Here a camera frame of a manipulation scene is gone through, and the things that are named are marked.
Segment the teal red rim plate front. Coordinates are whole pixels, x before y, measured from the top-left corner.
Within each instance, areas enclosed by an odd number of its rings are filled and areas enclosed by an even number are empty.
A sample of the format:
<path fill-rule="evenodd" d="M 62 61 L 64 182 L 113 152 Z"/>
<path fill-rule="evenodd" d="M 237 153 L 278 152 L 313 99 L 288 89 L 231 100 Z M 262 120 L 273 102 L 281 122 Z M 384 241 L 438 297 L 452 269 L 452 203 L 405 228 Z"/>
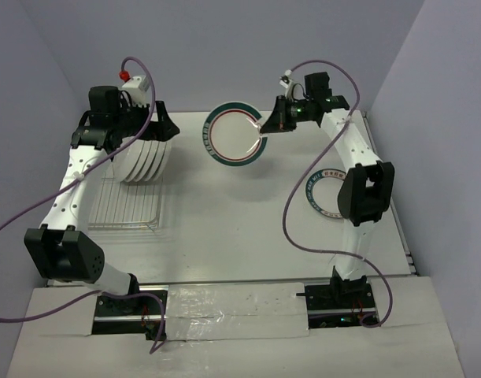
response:
<path fill-rule="evenodd" d="M 158 168 L 161 164 L 161 160 L 163 159 L 163 156 L 164 156 L 164 153 L 165 153 L 165 150 L 166 150 L 166 145 L 167 145 L 166 142 L 159 142 L 158 143 L 156 154 L 155 154 L 154 159 L 151 163 L 150 169 L 149 169 L 148 173 L 146 174 L 146 176 L 144 178 L 145 182 L 149 182 L 150 180 L 152 180 L 154 174 L 158 170 Z"/>

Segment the teal red rim plate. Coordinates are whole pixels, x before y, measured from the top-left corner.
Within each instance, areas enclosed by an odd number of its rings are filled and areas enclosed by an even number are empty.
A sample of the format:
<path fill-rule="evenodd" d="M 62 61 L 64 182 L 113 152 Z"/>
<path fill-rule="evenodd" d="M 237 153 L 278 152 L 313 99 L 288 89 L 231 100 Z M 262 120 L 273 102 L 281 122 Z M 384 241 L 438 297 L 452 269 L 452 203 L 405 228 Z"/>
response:
<path fill-rule="evenodd" d="M 158 167 L 158 170 L 156 171 L 156 174 L 154 176 L 154 179 L 157 180 L 164 172 L 165 167 L 168 163 L 168 160 L 170 158 L 170 154 L 172 152 L 172 140 L 168 141 L 165 145 L 165 152 L 163 154 L 163 158 L 161 159 L 161 163 Z"/>
<path fill-rule="evenodd" d="M 150 169 L 149 169 L 148 173 L 146 174 L 146 176 L 144 178 L 145 182 L 149 182 L 150 180 L 152 180 L 154 174 L 158 170 L 158 168 L 161 164 L 161 160 L 163 159 L 163 156 L 164 156 L 164 153 L 165 153 L 165 150 L 166 150 L 166 145 L 167 145 L 166 142 L 159 142 L 158 143 L 156 154 L 155 154 L 154 159 L 151 163 Z"/>

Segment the orange sunburst plate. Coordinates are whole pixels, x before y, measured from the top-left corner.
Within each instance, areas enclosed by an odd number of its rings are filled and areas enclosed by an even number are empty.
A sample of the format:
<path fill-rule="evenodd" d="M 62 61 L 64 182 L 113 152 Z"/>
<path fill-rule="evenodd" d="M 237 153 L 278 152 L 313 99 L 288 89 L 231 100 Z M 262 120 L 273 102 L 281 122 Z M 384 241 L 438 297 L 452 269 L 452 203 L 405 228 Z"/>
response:
<path fill-rule="evenodd" d="M 139 158 L 135 163 L 134 168 L 132 169 L 131 173 L 125 178 L 125 182 L 132 182 L 135 180 L 139 172 L 141 171 L 142 167 L 146 162 L 147 155 L 150 151 L 150 142 L 147 141 L 140 141 L 139 143 Z"/>

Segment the teal ring lettered plate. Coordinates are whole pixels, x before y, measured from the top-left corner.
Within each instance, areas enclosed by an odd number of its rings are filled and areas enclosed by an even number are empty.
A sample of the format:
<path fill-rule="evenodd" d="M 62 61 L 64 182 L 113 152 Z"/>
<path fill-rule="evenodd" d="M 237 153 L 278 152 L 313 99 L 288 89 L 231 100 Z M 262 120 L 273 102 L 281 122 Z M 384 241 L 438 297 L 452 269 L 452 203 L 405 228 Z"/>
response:
<path fill-rule="evenodd" d="M 150 142 L 148 154 L 146 156 L 146 160 L 144 162 L 144 165 L 141 168 L 141 171 L 135 177 L 135 182 L 141 181 L 143 179 L 143 177 L 146 175 L 146 173 L 149 171 L 150 166 L 152 165 L 154 157 L 157 153 L 158 147 L 159 147 L 158 141 L 151 141 Z"/>

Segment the red character plate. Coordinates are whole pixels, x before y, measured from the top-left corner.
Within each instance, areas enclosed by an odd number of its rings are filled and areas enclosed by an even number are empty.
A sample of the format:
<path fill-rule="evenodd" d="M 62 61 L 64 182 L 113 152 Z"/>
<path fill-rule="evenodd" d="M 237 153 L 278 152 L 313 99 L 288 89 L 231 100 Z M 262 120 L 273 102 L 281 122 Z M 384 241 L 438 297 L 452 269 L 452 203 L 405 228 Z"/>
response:
<path fill-rule="evenodd" d="M 124 181 L 131 173 L 139 154 L 139 142 L 136 141 L 113 159 L 113 177 L 117 182 Z"/>

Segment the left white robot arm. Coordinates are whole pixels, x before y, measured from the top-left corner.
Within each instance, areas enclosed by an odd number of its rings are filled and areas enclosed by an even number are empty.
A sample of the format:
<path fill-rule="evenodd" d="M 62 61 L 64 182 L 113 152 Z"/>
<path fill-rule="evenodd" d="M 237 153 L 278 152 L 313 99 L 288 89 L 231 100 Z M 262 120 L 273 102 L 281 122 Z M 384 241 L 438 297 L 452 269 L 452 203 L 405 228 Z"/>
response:
<path fill-rule="evenodd" d="M 90 108 L 72 133 L 59 193 L 40 226 L 24 235 L 24 245 L 42 278 L 111 293 L 114 305 L 127 314 L 142 305 L 137 278 L 108 264 L 87 229 L 101 179 L 108 164 L 120 155 L 124 139 L 167 142 L 179 134 L 164 102 L 149 99 L 152 93 L 142 76 L 121 87 L 89 90 Z"/>

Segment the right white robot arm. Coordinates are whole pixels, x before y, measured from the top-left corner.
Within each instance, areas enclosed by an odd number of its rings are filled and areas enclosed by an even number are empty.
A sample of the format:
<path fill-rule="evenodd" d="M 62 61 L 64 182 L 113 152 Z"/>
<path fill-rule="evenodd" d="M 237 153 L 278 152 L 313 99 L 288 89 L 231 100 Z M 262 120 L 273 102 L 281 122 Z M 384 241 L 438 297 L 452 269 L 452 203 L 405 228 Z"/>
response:
<path fill-rule="evenodd" d="M 365 260 L 372 230 L 389 209 L 394 185 L 394 166 L 382 161 L 365 142 L 353 123 L 355 110 L 341 95 L 333 95 L 329 75 L 318 72 L 305 76 L 306 96 L 296 99 L 291 72 L 280 78 L 284 94 L 276 98 L 269 118 L 261 125 L 261 135 L 292 132 L 298 123 L 314 121 L 332 141 L 346 176 L 337 197 L 344 219 L 342 251 L 330 280 L 331 301 L 346 308 L 356 301 L 366 284 Z"/>

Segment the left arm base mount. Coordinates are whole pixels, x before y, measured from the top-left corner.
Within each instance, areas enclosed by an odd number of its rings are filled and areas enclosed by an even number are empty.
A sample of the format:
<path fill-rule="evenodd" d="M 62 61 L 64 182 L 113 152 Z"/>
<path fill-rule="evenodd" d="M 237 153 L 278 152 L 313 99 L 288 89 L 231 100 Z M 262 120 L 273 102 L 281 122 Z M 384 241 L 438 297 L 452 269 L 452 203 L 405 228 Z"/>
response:
<path fill-rule="evenodd" d="M 161 309 L 156 300 L 143 296 L 119 300 L 97 298 L 92 324 L 92 335 L 144 335 L 146 340 L 156 339 L 161 323 Z"/>

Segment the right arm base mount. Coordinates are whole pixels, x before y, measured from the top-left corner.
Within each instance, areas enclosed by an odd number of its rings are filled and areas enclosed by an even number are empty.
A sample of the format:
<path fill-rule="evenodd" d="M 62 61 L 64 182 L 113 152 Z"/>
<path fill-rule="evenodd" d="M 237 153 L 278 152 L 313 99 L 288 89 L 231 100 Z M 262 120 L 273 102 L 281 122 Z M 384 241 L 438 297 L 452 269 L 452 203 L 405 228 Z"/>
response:
<path fill-rule="evenodd" d="M 296 294 L 305 300 L 311 329 L 376 326 L 379 316 L 366 276 L 343 280 L 333 270 L 328 283 L 305 284 Z"/>

